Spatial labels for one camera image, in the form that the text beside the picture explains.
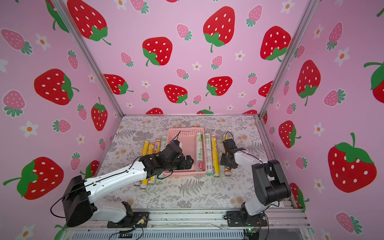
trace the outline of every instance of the table surface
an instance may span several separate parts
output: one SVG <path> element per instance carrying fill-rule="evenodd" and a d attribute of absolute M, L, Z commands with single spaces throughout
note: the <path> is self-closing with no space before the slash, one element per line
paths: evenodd
<path fill-rule="evenodd" d="M 186 115 L 186 116 L 126 116 L 109 146 L 98 175 L 103 175 L 132 163 L 140 156 L 144 141 L 154 142 L 176 127 L 203 127 L 217 135 L 218 155 L 223 153 L 224 135 L 230 131 L 238 147 L 246 148 L 258 158 L 266 159 L 265 150 L 253 116 Z M 239 208 L 255 194 L 252 173 L 239 166 L 231 177 L 194 176 L 169 177 L 156 180 L 146 191 L 129 184 L 109 193 L 104 200 L 128 202 L 138 208 Z"/>

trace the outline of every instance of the white flower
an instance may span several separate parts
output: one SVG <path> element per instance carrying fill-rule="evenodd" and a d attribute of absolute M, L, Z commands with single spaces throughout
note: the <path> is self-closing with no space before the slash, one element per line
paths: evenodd
<path fill-rule="evenodd" d="M 88 77 L 89 77 L 89 81 L 90 81 L 91 83 L 95 83 L 95 77 L 93 76 L 92 73 L 91 73 L 90 75 L 88 75 Z"/>
<path fill-rule="evenodd" d="M 246 95 L 246 93 L 244 93 L 244 91 L 242 93 L 239 93 L 239 98 L 244 98 Z"/>
<path fill-rule="evenodd" d="M 36 129 L 39 127 L 39 125 L 32 125 L 30 121 L 26 123 L 26 126 L 20 127 L 20 130 L 24 131 L 25 137 L 28 137 L 29 135 L 37 135 Z"/>
<path fill-rule="evenodd" d="M 331 239 L 331 235 L 329 234 L 329 232 L 326 232 L 323 229 L 321 230 L 321 232 L 322 232 L 321 238 L 323 240 L 332 240 Z"/>
<path fill-rule="evenodd" d="M 36 37 L 37 37 L 37 40 L 35 41 L 35 43 L 37 45 L 41 45 L 44 51 L 47 50 L 47 48 L 51 47 L 51 45 L 49 45 L 49 43 L 47 42 L 46 36 L 40 36 L 39 34 L 36 33 Z"/>
<path fill-rule="evenodd" d="M 85 136 L 82 136 L 81 133 L 79 134 L 79 137 L 76 138 L 76 141 L 78 141 L 78 144 L 85 143 L 84 142 Z"/>
<path fill-rule="evenodd" d="M 193 70 L 200 71 L 201 65 L 199 65 L 199 62 L 196 62 L 195 64 L 192 64 Z"/>
<path fill-rule="evenodd" d="M 150 86 L 148 81 L 141 81 L 141 82 L 142 82 L 142 86 L 144 86 L 145 88 L 148 88 L 148 86 Z"/>
<path fill-rule="evenodd" d="M 349 51 L 349 47 L 347 47 L 344 51 L 339 50 L 337 58 L 335 58 L 335 63 L 339 63 L 339 66 L 343 64 L 345 60 L 349 59 L 349 55 L 347 54 Z"/>
<path fill-rule="evenodd" d="M 243 53 L 243 50 L 241 50 L 239 53 L 235 53 L 235 60 L 240 60 L 242 61 L 243 60 L 243 57 L 245 57 L 245 54 Z"/>
<path fill-rule="evenodd" d="M 321 184 L 321 179 L 319 180 L 316 180 L 316 179 L 313 179 L 314 180 L 314 188 L 316 188 L 317 190 L 319 190 L 319 193 L 321 193 L 321 190 L 324 190 L 325 187 L 324 185 Z"/>
<path fill-rule="evenodd" d="M 321 133 L 325 131 L 325 129 L 321 127 L 321 122 L 317 125 L 313 125 L 313 127 L 314 127 L 313 134 L 317 134 L 319 135 L 319 137 L 321 137 Z"/>
<path fill-rule="evenodd" d="M 324 27 L 319 24 L 319 26 L 313 31 L 313 34 L 314 34 L 313 40 L 320 37 L 320 33 L 322 32 L 323 29 Z"/>
<path fill-rule="evenodd" d="M 290 9 L 293 8 L 295 3 L 292 2 L 292 0 L 288 0 L 286 2 L 282 2 L 281 5 L 283 8 L 281 9 L 280 13 L 286 12 L 287 14 L 289 13 Z"/>
<path fill-rule="evenodd" d="M 32 237 L 34 228 L 35 228 L 34 224 L 30 227 L 24 226 L 22 233 L 20 233 L 15 239 L 16 240 L 26 240 L 27 238 Z"/>
<path fill-rule="evenodd" d="M 5 69 L 5 65 L 8 64 L 8 61 L 7 60 L 4 60 L 4 59 L 0 59 L 0 71 L 6 73 L 7 70 Z"/>
<path fill-rule="evenodd" d="M 127 8 L 125 7 L 125 4 L 127 3 L 127 0 L 113 0 L 115 3 L 116 3 L 116 6 L 118 7 L 118 9 L 124 9 L 124 10 L 127 10 Z"/>

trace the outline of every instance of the pink basket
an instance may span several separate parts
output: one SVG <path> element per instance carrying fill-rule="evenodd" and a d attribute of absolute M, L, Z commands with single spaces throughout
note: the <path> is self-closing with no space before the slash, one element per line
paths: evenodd
<path fill-rule="evenodd" d="M 186 128 L 171 128 L 168 130 L 167 142 L 171 141 L 178 133 L 179 137 L 177 140 L 182 144 L 184 156 L 190 155 L 194 161 L 196 161 L 196 134 L 198 132 L 203 134 L 203 171 L 196 172 L 195 163 L 189 170 L 176 170 L 170 177 L 186 177 L 186 176 L 205 176 L 207 173 L 207 161 L 205 147 L 204 147 L 204 128 L 202 127 L 186 127 Z"/>

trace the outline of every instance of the pink wall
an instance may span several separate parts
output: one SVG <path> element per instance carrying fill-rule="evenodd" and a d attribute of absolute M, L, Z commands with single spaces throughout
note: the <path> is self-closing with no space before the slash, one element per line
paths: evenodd
<path fill-rule="evenodd" d="M 92 161 L 102 161 L 120 120 L 114 117 L 115 110 L 97 80 L 90 81 L 91 70 L 71 35 L 61 29 L 62 23 L 55 23 L 54 30 L 53 23 L 45 1 L 6 1 L 0 9 L 0 95 L 5 109 L 0 114 L 0 176 L 6 184 L 0 187 L 2 239 L 22 239 L 23 234 L 31 239 L 55 238 L 61 229 L 55 225 L 63 226 L 65 221 L 52 216 L 49 208 L 62 196 L 72 177 L 80 171 L 86 173 Z M 26 42 L 32 54 L 20 50 L 28 48 Z M 70 64 L 69 50 L 76 53 L 70 61 L 77 69 Z M 71 88 L 64 74 L 79 90 L 73 90 L 71 101 Z M 91 119 L 98 97 L 108 113 L 101 131 Z M 85 110 L 79 114 L 79 104 L 84 106 L 86 117 Z M 62 119 L 70 124 L 69 130 Z M 56 120 L 58 132 L 52 127 Z M 7 182 L 18 177 L 22 179 Z M 60 204 L 54 212 L 64 214 Z"/>
<path fill-rule="evenodd" d="M 383 7 L 374 0 L 321 2 L 300 43 L 304 53 L 292 59 L 268 108 L 270 138 L 317 239 L 382 235 Z M 368 62 L 378 64 L 364 68 Z M 301 138 L 292 144 L 295 135 Z"/>
<path fill-rule="evenodd" d="M 102 72 L 119 76 L 114 77 L 121 80 L 120 83 L 127 82 L 129 87 L 124 94 L 120 94 L 117 81 L 111 84 L 125 114 L 145 114 L 152 108 L 159 108 L 164 114 L 194 114 L 203 109 L 206 110 L 203 113 L 241 114 L 260 110 L 265 94 L 260 95 L 259 89 L 261 92 L 264 85 L 270 87 L 269 82 L 280 64 L 276 57 L 282 55 L 284 46 L 289 44 L 289 35 L 294 33 L 307 1 L 148 0 L 141 1 L 143 5 L 132 4 L 136 2 L 133 0 L 85 2 L 68 0 L 67 5 Z M 92 26 L 97 28 L 90 36 Z M 216 32 L 220 34 L 218 40 L 210 36 Z M 204 33 L 211 43 L 207 42 Z M 161 43 L 166 45 L 152 47 Z M 159 66 L 143 54 L 143 46 L 147 57 L 151 58 L 150 54 L 154 52 L 158 54 L 158 61 L 156 54 L 152 56 Z M 279 47 L 278 53 L 274 54 L 273 60 L 264 60 L 273 51 L 271 47 L 273 50 Z M 211 67 L 214 63 L 219 66 L 216 70 L 215 66 Z M 109 81 L 113 80 L 113 76 L 108 77 Z M 222 88 L 211 89 L 218 96 L 207 90 L 210 79 L 227 81 Z M 209 83 L 215 87 L 216 82 Z M 166 88 L 166 92 L 170 91 L 166 95 L 164 87 L 169 84 L 174 86 Z M 175 103 L 181 95 L 180 103 Z"/>

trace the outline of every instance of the red strawberry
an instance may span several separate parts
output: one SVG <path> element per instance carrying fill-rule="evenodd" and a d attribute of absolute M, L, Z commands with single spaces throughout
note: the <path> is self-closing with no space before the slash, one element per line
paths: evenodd
<path fill-rule="evenodd" d="M 203 26 L 205 40 L 216 47 L 227 44 L 235 31 L 235 11 L 230 7 L 222 7 L 208 18 Z"/>
<path fill-rule="evenodd" d="M 131 4 L 136 11 L 140 11 L 141 14 L 149 13 L 149 6 L 144 0 L 131 0 Z"/>
<path fill-rule="evenodd" d="M 305 212 L 306 207 L 305 207 L 304 202 L 309 202 L 310 199 L 307 198 L 307 200 L 304 201 L 303 193 L 301 192 L 300 188 L 295 183 L 291 183 L 289 185 L 289 187 L 291 188 L 291 192 L 292 192 L 293 198 L 295 199 L 297 207 L 303 208 L 303 210 Z"/>
<path fill-rule="evenodd" d="M 108 35 L 107 22 L 105 22 L 105 19 L 98 11 L 82 0 L 68 0 L 67 7 L 83 37 L 93 41 L 100 41 L 102 39 L 111 45 L 104 40 Z"/>
<path fill-rule="evenodd" d="M 85 175 L 84 179 L 87 179 L 89 177 L 94 177 L 97 169 L 99 168 L 99 161 L 93 160 L 86 168 L 85 173 L 82 173 L 80 171 L 80 174 Z"/>
<path fill-rule="evenodd" d="M 363 149 L 355 147 L 355 134 L 351 133 L 353 146 L 339 143 L 328 152 L 328 165 L 335 186 L 343 192 L 354 192 L 369 185 L 376 178 L 376 167 Z"/>
<path fill-rule="evenodd" d="M 271 27 L 264 35 L 260 56 L 264 60 L 273 60 L 283 55 L 291 42 L 291 35 L 279 26 Z"/>
<path fill-rule="evenodd" d="M 82 120 L 86 120 L 87 119 L 87 110 L 84 108 L 84 105 L 79 104 L 77 106 L 77 111 L 79 111 L 79 117 Z"/>
<path fill-rule="evenodd" d="M 100 145 L 100 149 L 104 151 L 105 150 L 104 139 L 102 139 L 102 138 L 99 139 L 99 145 Z"/>
<path fill-rule="evenodd" d="M 58 105 L 67 105 L 73 97 L 71 80 L 59 69 L 51 69 L 35 79 L 35 91 Z"/>
<path fill-rule="evenodd" d="M 303 157 L 298 157 L 296 159 L 296 166 L 300 169 L 304 169 L 304 168 L 307 168 L 308 166 L 308 162 L 307 162 L 307 159 L 303 158 Z"/>
<path fill-rule="evenodd" d="M 212 59 L 211 68 L 213 70 L 218 70 L 218 68 L 221 66 L 221 64 L 223 64 L 223 57 L 218 55 L 217 57 Z"/>
<path fill-rule="evenodd" d="M 22 54 L 30 55 L 32 53 L 32 46 L 29 42 L 24 41 L 24 38 L 20 33 L 6 28 L 0 29 L 0 32 L 4 40 L 15 50 L 20 50 Z"/>
<path fill-rule="evenodd" d="M 184 38 L 184 40 L 189 41 L 192 39 L 192 32 L 185 25 L 178 24 L 176 26 L 177 33 L 179 37 Z"/>
<path fill-rule="evenodd" d="M 379 101 L 384 103 L 384 62 L 383 63 L 366 63 L 364 67 L 370 65 L 380 65 L 371 77 L 371 90 L 373 96 Z"/>
<path fill-rule="evenodd" d="M 289 91 L 289 81 L 286 80 L 285 83 L 284 83 L 284 88 L 283 88 L 283 94 L 284 94 L 284 96 L 287 96 L 288 91 Z"/>
<path fill-rule="evenodd" d="M 201 96 L 197 95 L 193 98 L 193 104 L 198 105 L 201 102 Z"/>
<path fill-rule="evenodd" d="M 62 120 L 56 120 L 55 122 L 53 122 L 53 130 L 56 131 L 56 132 L 61 132 L 61 133 L 65 133 L 65 132 L 68 132 L 70 129 L 71 129 L 71 125 L 69 122 L 67 122 L 66 120 L 62 119 Z"/>
<path fill-rule="evenodd" d="M 5 107 L 3 110 L 7 115 L 14 118 L 23 114 L 23 108 L 25 108 L 25 101 L 20 92 L 16 90 L 10 90 L 4 97 L 3 103 Z"/>
<path fill-rule="evenodd" d="M 312 96 L 321 81 L 320 71 L 312 60 L 306 61 L 301 67 L 297 79 L 296 92 L 301 98 L 307 98 L 304 106 L 307 106 L 308 96 Z"/>
<path fill-rule="evenodd" d="M 80 154 L 78 152 L 74 153 L 71 160 L 71 168 L 75 171 L 80 165 Z"/>
<path fill-rule="evenodd" d="M 305 47 L 303 45 L 300 45 L 298 48 L 296 48 L 295 53 L 293 54 L 293 57 L 299 59 L 303 55 L 304 50 L 305 50 Z"/>
<path fill-rule="evenodd" d="M 256 81 L 257 81 L 256 74 L 255 73 L 250 73 L 248 75 L 248 80 L 247 81 L 249 82 L 249 84 L 254 85 L 256 83 Z"/>
<path fill-rule="evenodd" d="M 330 107 L 336 106 L 336 104 L 341 104 L 345 100 L 347 94 L 343 89 L 332 90 L 324 98 L 324 104 Z"/>
<path fill-rule="evenodd" d="M 333 27 L 331 33 L 329 34 L 328 37 L 328 43 L 327 43 L 327 50 L 331 51 L 334 49 L 337 45 L 337 41 L 340 40 L 341 36 L 343 34 L 343 23 L 338 22 L 336 25 Z"/>
<path fill-rule="evenodd" d="M 209 79 L 207 83 L 207 90 L 209 92 L 207 92 L 205 96 L 208 96 L 208 93 L 211 93 L 213 96 L 223 95 L 228 91 L 229 87 L 232 85 L 232 82 L 232 78 L 228 76 Z"/>
<path fill-rule="evenodd" d="M 163 114 L 163 111 L 160 108 L 152 108 L 146 114 Z"/>
<path fill-rule="evenodd" d="M 196 114 L 213 114 L 213 112 L 211 112 L 211 107 L 209 107 L 208 110 L 204 109 L 204 110 L 198 111 Z"/>
<path fill-rule="evenodd" d="M 172 103 L 182 103 L 188 98 L 188 92 L 185 88 L 168 84 L 164 87 L 164 92 L 167 95 L 167 99 Z"/>
<path fill-rule="evenodd" d="M 251 101 L 248 102 L 247 108 L 251 108 L 256 105 L 257 99 L 252 99 Z"/>
<path fill-rule="evenodd" d="M 279 136 L 287 148 L 293 147 L 295 140 L 301 138 L 296 137 L 296 127 L 292 121 L 283 122 L 279 126 Z"/>
<path fill-rule="evenodd" d="M 172 53 L 172 43 L 166 37 L 148 38 L 143 42 L 143 53 L 153 65 L 163 66 L 169 62 Z"/>
<path fill-rule="evenodd" d="M 189 78 L 187 71 L 185 71 L 184 69 L 178 68 L 176 69 L 176 73 L 179 76 L 179 78 L 182 78 L 184 80 L 187 80 Z"/>
<path fill-rule="evenodd" d="M 17 191 L 25 199 L 33 200 L 56 188 L 63 177 L 64 171 L 59 165 L 47 157 L 38 157 L 23 168 L 22 177 L 5 181 L 3 185 L 20 179 Z"/>
<path fill-rule="evenodd" d="M 147 92 L 145 92 L 145 93 L 142 93 L 141 94 L 141 100 L 143 101 L 143 102 L 148 102 L 149 101 L 149 94 L 147 93 Z"/>
<path fill-rule="evenodd" d="M 249 111 L 246 111 L 243 114 L 257 114 L 257 111 L 256 110 L 249 110 Z"/>
<path fill-rule="evenodd" d="M 96 130 L 101 131 L 107 122 L 108 112 L 104 105 L 101 104 L 100 98 L 99 103 L 93 105 L 91 109 L 91 117 Z"/>
<path fill-rule="evenodd" d="M 266 97 L 268 92 L 269 92 L 269 89 L 271 89 L 272 83 L 273 83 L 273 81 L 270 81 L 267 84 L 262 85 L 259 88 L 259 95 Z"/>
<path fill-rule="evenodd" d="M 71 49 L 71 50 L 68 50 L 68 55 L 69 55 L 68 62 L 70 63 L 72 68 L 76 70 L 77 67 L 79 66 L 79 61 L 76 58 L 76 54 Z"/>
<path fill-rule="evenodd" d="M 362 234 L 362 226 L 360 222 L 353 216 L 348 216 L 345 212 L 335 215 L 336 221 L 349 233 L 355 232 L 357 235 Z"/>
<path fill-rule="evenodd" d="M 109 87 L 111 88 L 112 92 L 116 95 L 122 95 L 128 92 L 133 92 L 131 90 L 128 90 L 128 84 L 124 80 L 124 78 L 113 75 L 113 74 L 104 74 L 105 79 L 107 79 L 107 82 L 109 84 Z"/>
<path fill-rule="evenodd" d="M 132 58 L 128 54 L 126 54 L 125 52 L 120 53 L 120 58 L 121 58 L 121 61 L 123 63 L 125 63 L 125 65 L 127 67 L 132 68 L 134 66 Z"/>
<path fill-rule="evenodd" d="M 248 18 L 246 20 L 247 26 L 249 28 L 256 25 L 256 22 L 260 20 L 260 18 L 262 17 L 262 11 L 263 11 L 263 6 L 261 5 L 257 5 L 252 10 L 249 11 Z"/>

